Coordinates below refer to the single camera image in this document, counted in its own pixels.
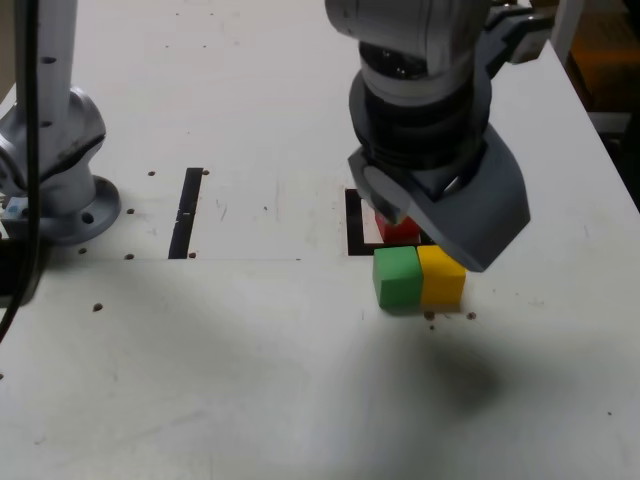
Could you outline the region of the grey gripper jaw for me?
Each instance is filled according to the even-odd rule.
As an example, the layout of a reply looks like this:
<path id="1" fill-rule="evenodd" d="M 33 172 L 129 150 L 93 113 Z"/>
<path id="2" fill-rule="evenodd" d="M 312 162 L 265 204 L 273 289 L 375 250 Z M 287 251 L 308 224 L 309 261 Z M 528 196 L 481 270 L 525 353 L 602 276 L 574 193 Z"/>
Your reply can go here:
<path id="1" fill-rule="evenodd" d="M 473 156 L 386 177 L 389 200 L 473 272 L 489 268 L 530 221 L 521 169 L 491 125 Z"/>
<path id="2" fill-rule="evenodd" d="M 392 224 L 401 223 L 410 205 L 409 195 L 383 169 L 376 166 L 363 148 L 348 159 L 351 174 L 362 199 Z"/>

